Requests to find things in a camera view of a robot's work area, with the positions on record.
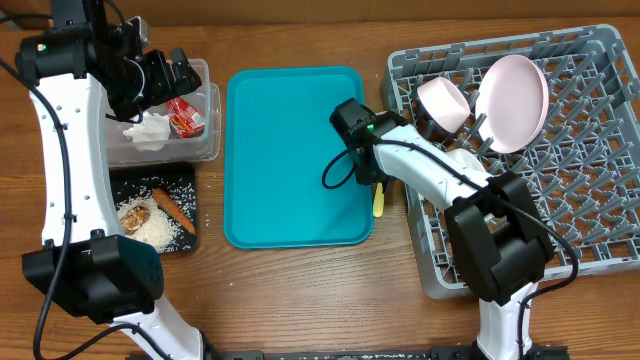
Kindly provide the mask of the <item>white napkin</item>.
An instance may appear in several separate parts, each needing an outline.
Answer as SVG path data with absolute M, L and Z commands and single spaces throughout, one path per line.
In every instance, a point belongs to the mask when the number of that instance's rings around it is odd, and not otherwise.
M 169 139 L 171 130 L 169 116 L 158 113 L 143 113 L 143 121 L 123 131 L 139 151 L 159 151 Z

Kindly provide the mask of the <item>yellow plastic spoon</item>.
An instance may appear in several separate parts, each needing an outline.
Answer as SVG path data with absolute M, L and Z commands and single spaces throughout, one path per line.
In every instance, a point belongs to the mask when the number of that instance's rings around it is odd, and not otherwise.
M 377 183 L 375 186 L 374 196 L 373 196 L 373 216 L 375 218 L 380 218 L 384 214 L 384 206 L 385 206 L 385 193 L 384 186 L 382 183 Z

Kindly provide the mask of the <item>large white bowl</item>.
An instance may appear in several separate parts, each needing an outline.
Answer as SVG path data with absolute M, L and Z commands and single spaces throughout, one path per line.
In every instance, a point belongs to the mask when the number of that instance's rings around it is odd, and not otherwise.
M 470 116 L 470 106 L 450 80 L 437 77 L 417 90 L 417 98 L 429 116 L 445 131 L 455 133 Z

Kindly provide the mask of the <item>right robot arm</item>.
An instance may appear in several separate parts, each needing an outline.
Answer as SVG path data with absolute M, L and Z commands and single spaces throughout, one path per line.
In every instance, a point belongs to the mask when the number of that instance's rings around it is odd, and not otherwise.
M 352 158 L 357 183 L 398 179 L 443 215 L 454 266 L 479 299 L 473 356 L 537 358 L 528 302 L 554 248 L 526 182 L 513 172 L 493 176 L 461 163 L 401 115 L 376 114 L 354 98 L 339 104 L 329 122 Z

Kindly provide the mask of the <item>grey dishwasher rack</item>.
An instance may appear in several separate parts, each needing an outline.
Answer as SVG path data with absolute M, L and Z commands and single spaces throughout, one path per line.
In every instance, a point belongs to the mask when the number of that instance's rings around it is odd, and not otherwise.
M 639 78 L 618 30 L 599 24 L 548 32 L 398 50 L 387 61 L 386 109 L 410 121 L 421 84 L 443 77 L 475 102 L 489 68 L 507 55 L 529 58 L 550 90 L 537 137 L 513 154 L 494 150 L 468 120 L 447 142 L 470 151 L 492 174 L 514 171 L 528 183 L 543 220 L 571 245 L 547 266 L 549 280 L 639 266 Z

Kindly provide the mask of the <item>red snack wrapper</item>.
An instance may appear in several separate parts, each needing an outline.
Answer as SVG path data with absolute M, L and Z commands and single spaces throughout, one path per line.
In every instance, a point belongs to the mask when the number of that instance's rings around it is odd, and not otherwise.
M 166 107 L 169 122 L 180 138 L 195 137 L 205 128 L 205 118 L 181 97 L 169 100 Z

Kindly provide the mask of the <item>white rice pile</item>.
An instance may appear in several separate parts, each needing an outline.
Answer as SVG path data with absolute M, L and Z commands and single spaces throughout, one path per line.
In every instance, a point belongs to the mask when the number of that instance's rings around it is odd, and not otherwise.
M 150 211 L 149 220 L 130 238 L 152 245 L 159 254 L 189 252 L 198 244 L 196 235 L 188 233 L 176 220 L 162 210 L 153 199 L 153 190 L 160 188 L 197 225 L 197 201 L 194 180 L 186 175 L 151 176 L 112 182 L 118 217 L 130 208 L 141 205 Z

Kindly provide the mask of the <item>small white bowl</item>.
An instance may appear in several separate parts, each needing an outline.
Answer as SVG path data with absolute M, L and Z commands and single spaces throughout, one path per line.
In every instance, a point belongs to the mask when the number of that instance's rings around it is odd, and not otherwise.
M 485 168 L 482 163 L 475 157 L 473 153 L 466 149 L 454 149 L 449 151 L 447 155 L 454 161 L 464 165 L 467 168 L 473 169 L 474 171 L 485 172 Z

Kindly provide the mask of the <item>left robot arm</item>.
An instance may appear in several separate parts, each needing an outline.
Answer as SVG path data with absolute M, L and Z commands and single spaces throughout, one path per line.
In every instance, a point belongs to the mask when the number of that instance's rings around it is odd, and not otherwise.
M 40 124 L 47 209 L 42 247 L 25 278 L 73 317 L 122 332 L 152 359 L 213 359 L 206 336 L 164 294 L 158 252 L 128 238 L 116 213 L 105 122 L 139 123 L 146 109 L 196 91 L 184 52 L 150 50 L 140 18 L 108 21 L 110 3 L 55 1 L 52 26 L 25 38 L 9 67 Z

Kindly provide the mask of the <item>brown sausage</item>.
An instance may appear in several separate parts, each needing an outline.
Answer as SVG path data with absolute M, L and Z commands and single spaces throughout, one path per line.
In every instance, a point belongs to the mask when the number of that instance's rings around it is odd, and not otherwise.
M 172 200 L 167 192 L 160 188 L 153 190 L 153 199 L 157 205 L 176 220 L 188 233 L 196 235 L 196 228 L 189 217 Z

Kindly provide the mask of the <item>large white plate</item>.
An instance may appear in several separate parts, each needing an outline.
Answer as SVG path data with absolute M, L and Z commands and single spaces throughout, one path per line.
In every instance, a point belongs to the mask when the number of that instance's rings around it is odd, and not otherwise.
M 478 133 L 492 140 L 495 152 L 517 152 L 539 134 L 548 107 L 549 87 L 540 68 L 522 55 L 502 57 L 480 83 L 475 112 L 485 118 Z

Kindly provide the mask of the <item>brown food scraps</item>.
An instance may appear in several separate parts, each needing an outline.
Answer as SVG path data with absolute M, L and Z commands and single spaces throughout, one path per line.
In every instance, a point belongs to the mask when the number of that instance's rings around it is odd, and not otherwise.
M 126 235 L 132 235 L 138 231 L 150 218 L 150 211 L 145 206 L 136 205 L 130 208 L 121 218 L 120 222 Z

